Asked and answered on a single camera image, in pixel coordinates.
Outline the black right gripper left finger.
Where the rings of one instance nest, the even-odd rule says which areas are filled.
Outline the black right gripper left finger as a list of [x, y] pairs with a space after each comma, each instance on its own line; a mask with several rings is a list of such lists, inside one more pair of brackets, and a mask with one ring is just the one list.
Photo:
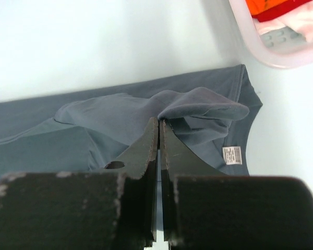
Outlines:
[[94, 172], [0, 180], [0, 249], [144, 249], [156, 239], [159, 122]]

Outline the grey blue t shirt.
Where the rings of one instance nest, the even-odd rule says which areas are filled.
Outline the grey blue t shirt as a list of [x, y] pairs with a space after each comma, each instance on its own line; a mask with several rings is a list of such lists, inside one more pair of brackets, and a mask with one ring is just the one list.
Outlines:
[[[0, 179], [10, 172], [96, 171], [166, 119], [198, 157], [248, 174], [246, 145], [262, 102], [244, 65], [0, 103]], [[240, 146], [242, 165], [222, 148]]]

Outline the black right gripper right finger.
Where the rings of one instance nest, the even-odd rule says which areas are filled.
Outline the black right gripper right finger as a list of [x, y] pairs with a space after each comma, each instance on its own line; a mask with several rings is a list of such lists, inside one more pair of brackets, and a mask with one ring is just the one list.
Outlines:
[[226, 175], [159, 124], [170, 249], [313, 249], [313, 196], [291, 177]]

